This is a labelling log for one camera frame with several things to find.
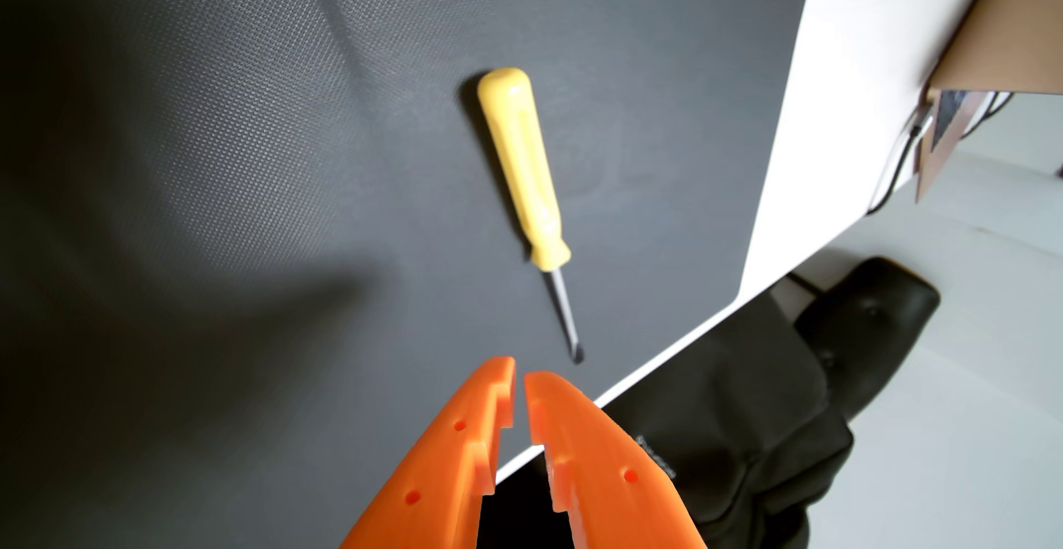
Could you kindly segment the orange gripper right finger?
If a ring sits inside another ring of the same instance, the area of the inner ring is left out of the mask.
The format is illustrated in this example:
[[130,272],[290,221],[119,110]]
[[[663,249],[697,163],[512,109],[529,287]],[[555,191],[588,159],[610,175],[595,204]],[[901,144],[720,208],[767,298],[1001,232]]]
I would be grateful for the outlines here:
[[664,470],[559,375],[524,377],[529,432],[575,548],[705,548]]

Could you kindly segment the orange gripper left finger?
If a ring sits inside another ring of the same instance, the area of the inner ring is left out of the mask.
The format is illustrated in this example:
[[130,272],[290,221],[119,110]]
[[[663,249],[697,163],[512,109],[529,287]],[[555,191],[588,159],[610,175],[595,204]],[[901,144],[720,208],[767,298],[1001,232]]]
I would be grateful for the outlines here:
[[485,361],[454,393],[341,548],[475,548],[496,490],[499,434],[513,423],[514,357]]

